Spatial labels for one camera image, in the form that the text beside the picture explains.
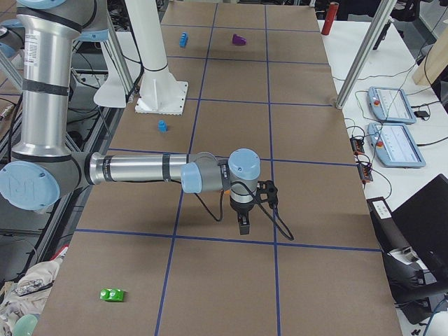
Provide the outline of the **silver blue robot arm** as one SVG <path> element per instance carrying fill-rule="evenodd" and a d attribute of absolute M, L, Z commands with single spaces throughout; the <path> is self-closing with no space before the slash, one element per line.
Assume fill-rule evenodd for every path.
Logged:
<path fill-rule="evenodd" d="M 260 159 L 247 148 L 228 159 L 195 155 L 101 155 L 73 152 L 65 144 L 74 40 L 109 36 L 105 1 L 19 1 L 24 25 L 24 78 L 20 141 L 1 170 L 1 195 L 36 211 L 83 186 L 105 181 L 177 181 L 185 193 L 230 192 L 239 231 L 249 233 L 258 200 Z"/>
<path fill-rule="evenodd" d="M 15 18 L 1 22 L 1 52 L 12 58 L 25 47 L 25 27 Z"/>

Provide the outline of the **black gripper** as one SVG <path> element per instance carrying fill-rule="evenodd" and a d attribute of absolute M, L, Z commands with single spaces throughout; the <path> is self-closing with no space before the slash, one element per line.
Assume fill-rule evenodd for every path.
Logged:
<path fill-rule="evenodd" d="M 250 233 L 250 221 L 247 213 L 254 206 L 253 197 L 250 195 L 240 195 L 231 190 L 230 206 L 237 212 L 239 234 L 248 235 Z"/>

